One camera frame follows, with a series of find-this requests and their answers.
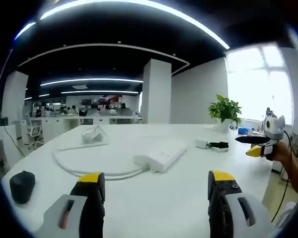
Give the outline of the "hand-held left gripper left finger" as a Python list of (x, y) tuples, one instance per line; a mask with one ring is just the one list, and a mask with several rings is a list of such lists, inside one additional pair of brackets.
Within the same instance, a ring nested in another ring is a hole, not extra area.
[(37, 238), (101, 238), (105, 217), (105, 176), (98, 172), (78, 179), (44, 213)]

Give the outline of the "person's right hand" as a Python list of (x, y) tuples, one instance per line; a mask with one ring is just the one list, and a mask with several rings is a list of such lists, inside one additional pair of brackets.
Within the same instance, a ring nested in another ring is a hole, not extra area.
[(278, 141), (273, 149), (272, 159), (273, 161), (278, 161), (284, 164), (291, 160), (291, 155), (288, 146), (285, 143)]

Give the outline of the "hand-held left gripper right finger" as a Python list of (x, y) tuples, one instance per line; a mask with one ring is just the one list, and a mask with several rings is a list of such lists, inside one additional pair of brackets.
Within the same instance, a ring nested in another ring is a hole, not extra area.
[(269, 238), (276, 231), (267, 209), (228, 173), (209, 171), (208, 201), (212, 238)]

